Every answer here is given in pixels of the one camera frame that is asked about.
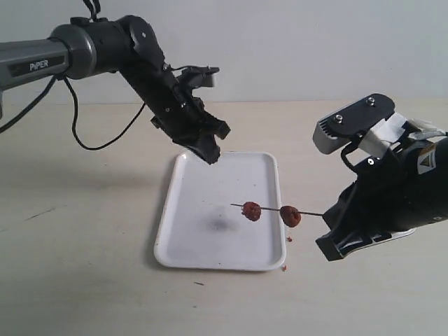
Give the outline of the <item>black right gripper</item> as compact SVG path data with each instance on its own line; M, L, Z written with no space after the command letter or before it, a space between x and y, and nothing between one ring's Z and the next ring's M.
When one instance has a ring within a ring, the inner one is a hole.
M419 226L420 204L412 186L417 177L416 153L388 153L344 164L356 180L324 214L330 229L316 245L329 262L353 252L412 235Z

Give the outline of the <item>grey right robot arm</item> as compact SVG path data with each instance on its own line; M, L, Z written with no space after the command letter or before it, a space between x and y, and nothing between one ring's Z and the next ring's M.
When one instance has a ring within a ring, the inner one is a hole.
M356 180L324 214L329 232L316 240L327 260L412 234L447 219L447 139L404 141L383 158L347 160Z

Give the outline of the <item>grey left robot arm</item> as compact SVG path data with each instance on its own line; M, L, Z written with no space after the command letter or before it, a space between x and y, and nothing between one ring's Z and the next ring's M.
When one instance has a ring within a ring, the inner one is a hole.
M219 70L186 65L176 76L151 25L135 15L116 21L73 17L47 39L1 44L1 91L46 77L51 87L57 80L118 72L153 113L153 125L210 165L221 154L216 140L230 127L207 112L193 90L212 88Z

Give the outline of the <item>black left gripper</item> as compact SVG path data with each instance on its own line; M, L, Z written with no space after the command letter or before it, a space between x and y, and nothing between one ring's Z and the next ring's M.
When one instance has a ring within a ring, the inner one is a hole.
M186 142L188 150L212 165L221 155L214 136L225 139L230 133L230 126L205 109L202 99L193 95L196 89L192 90L178 82L176 77L181 74L179 68L168 66L163 71L164 84L169 94L161 112L154 113L151 122L172 140Z

